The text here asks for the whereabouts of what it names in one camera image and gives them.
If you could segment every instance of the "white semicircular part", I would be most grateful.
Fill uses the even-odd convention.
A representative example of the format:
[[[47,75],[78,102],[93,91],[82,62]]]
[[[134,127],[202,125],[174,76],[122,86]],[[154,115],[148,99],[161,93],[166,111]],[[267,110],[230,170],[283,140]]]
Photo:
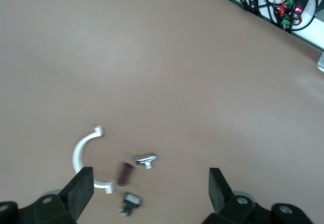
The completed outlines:
[[[86,143],[93,138],[101,136],[103,136],[103,127],[96,126],[95,132],[87,135],[82,140],[80,140],[78,144],[76,144],[72,156],[73,168],[76,173],[78,173],[84,167],[82,156]],[[106,194],[111,194],[114,191],[113,182],[100,182],[94,179],[94,187],[99,189],[105,189]]]

